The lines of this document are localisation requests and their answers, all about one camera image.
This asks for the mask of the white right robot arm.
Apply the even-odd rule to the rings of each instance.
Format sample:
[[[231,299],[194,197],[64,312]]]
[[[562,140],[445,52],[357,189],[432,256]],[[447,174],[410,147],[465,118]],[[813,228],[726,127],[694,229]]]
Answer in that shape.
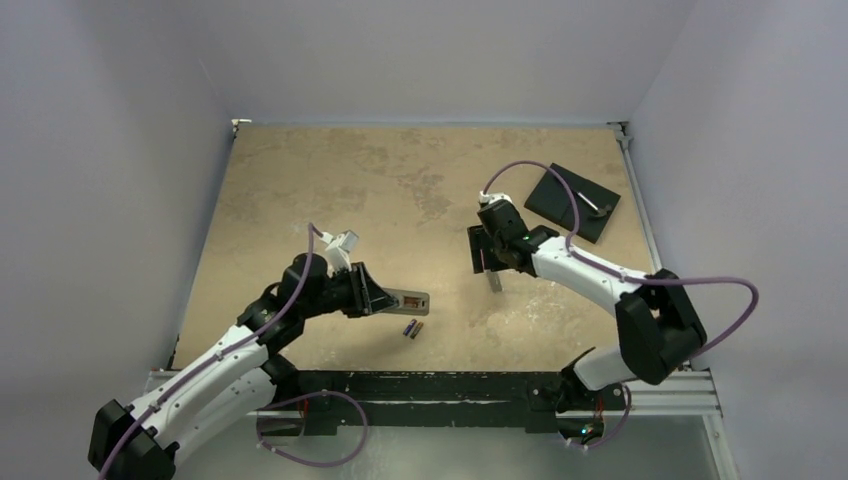
[[[499,199],[477,212],[491,239],[495,270],[511,269],[566,287],[611,314],[618,344],[593,348],[562,371],[561,392],[584,407],[610,385],[662,383],[707,343],[707,334],[680,279],[627,269],[569,245],[545,227],[528,228],[517,208]]]

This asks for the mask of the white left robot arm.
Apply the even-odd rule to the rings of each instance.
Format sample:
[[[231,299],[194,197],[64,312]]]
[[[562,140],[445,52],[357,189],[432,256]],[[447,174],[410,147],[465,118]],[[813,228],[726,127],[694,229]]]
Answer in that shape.
[[[307,387],[281,351],[311,318],[397,314],[415,297],[380,286],[361,262],[330,270],[318,254],[297,256],[187,367],[127,405],[112,400],[101,407],[89,463],[101,479],[171,479],[199,446],[250,411],[290,405],[310,411],[336,397],[363,415],[349,395]]]

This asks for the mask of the grey battery cover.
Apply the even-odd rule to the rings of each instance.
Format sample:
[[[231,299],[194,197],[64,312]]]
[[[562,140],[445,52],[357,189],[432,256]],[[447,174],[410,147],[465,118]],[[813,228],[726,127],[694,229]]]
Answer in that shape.
[[[499,293],[503,291],[499,274],[496,271],[488,271],[487,280],[489,282],[490,289],[493,293]]]

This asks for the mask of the white remote control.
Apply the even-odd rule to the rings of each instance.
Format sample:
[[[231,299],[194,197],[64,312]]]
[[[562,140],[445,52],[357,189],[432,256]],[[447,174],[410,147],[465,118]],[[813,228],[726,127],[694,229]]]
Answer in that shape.
[[[408,316],[427,316],[430,311],[430,295],[421,291],[388,289],[387,292],[396,300],[396,305],[386,310],[386,313]]]

